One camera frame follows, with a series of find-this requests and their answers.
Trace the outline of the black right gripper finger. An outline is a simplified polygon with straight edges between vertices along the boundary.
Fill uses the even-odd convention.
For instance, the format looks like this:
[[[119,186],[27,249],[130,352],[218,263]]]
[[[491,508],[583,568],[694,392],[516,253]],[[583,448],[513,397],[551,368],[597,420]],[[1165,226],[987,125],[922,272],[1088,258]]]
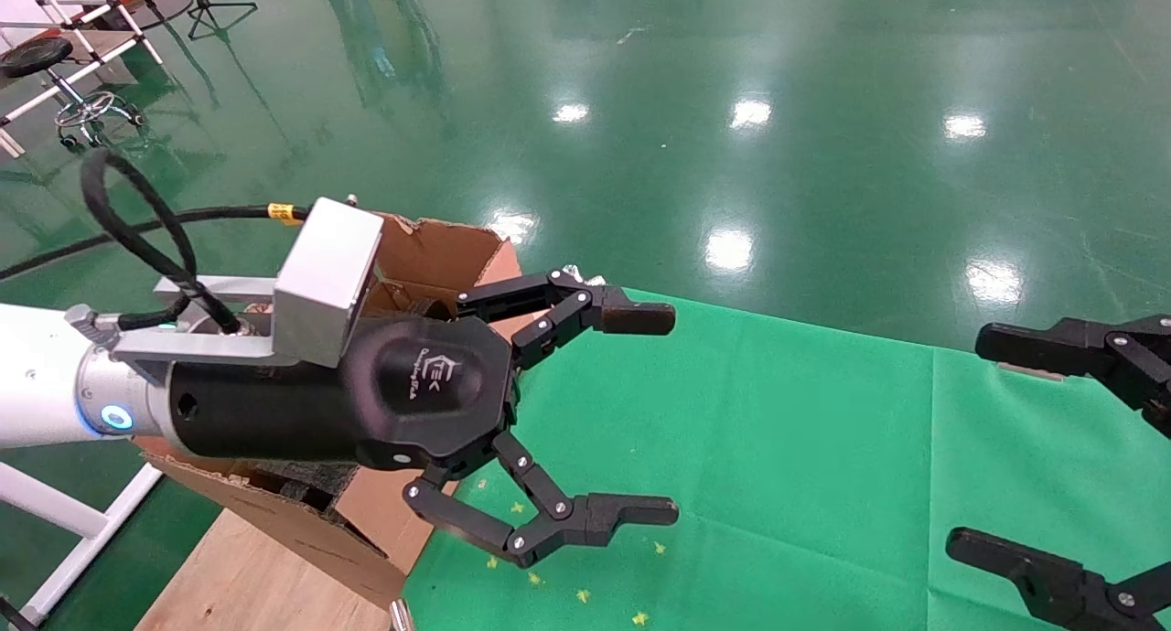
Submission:
[[[1038,551],[970,528],[949,531],[945,551],[1015,585],[1028,613],[1066,630],[1164,630],[1157,615],[1170,606],[1170,564],[1110,583],[1078,561]]]
[[[1167,315],[1118,325],[1066,317],[1043,330],[989,323],[980,328],[974,350],[993,363],[1098,380],[1162,435],[1170,435]]]

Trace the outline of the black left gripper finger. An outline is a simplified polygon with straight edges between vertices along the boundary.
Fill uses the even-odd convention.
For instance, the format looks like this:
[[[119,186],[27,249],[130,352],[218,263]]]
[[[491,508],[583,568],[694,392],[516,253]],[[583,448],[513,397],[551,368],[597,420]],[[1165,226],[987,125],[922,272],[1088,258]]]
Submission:
[[[672,498],[590,493],[568,498],[522,444],[502,432],[489,444],[511,480],[535,506],[536,514],[514,528],[443,492],[451,476],[427,465],[403,491],[404,501],[434,529],[461,539],[519,568],[530,568],[564,546],[607,547],[624,524],[670,526],[679,509]]]
[[[615,284],[590,284],[564,269],[506,277],[457,294],[457,317],[486,324],[536,315],[511,335],[511,359],[530,369],[586,330],[614,335],[667,336],[676,307],[643,303]]]

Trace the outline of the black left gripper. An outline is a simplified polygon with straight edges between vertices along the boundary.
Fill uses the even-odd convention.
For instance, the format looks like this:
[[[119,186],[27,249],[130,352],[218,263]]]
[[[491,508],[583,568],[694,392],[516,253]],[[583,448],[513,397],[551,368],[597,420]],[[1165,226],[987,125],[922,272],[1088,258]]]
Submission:
[[[174,444],[190,455],[472,473],[515,421],[513,348],[479,318],[363,321],[335,368],[179,363]]]

